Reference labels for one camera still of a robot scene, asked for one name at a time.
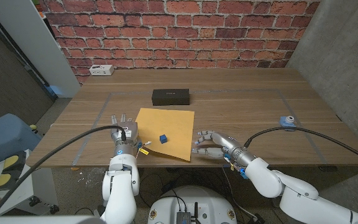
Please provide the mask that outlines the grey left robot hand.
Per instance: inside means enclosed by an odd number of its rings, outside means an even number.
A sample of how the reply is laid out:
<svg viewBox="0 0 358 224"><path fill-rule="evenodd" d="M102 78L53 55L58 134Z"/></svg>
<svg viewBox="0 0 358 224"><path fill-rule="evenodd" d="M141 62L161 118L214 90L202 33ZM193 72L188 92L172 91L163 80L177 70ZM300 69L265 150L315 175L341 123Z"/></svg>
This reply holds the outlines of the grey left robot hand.
<svg viewBox="0 0 358 224"><path fill-rule="evenodd" d="M126 114L121 115L121 120L114 114L111 116L113 126L119 126L122 129L112 129L111 138L115 144L114 155L130 154L134 156L137 151L138 125L132 118L126 118Z"/></svg>

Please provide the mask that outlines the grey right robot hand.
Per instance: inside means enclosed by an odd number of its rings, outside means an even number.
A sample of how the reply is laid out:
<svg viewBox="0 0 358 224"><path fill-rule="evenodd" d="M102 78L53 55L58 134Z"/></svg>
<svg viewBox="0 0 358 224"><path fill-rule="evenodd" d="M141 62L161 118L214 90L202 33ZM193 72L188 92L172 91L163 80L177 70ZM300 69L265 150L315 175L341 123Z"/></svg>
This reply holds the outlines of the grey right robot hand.
<svg viewBox="0 0 358 224"><path fill-rule="evenodd" d="M229 162L236 163L240 167L247 167L256 156L251 154L246 148L234 138L219 133L217 131L200 131L198 134L201 136L195 144L198 146L202 142L212 141L215 147L196 147L191 150L193 154L204 154L212 158L223 158Z"/></svg>

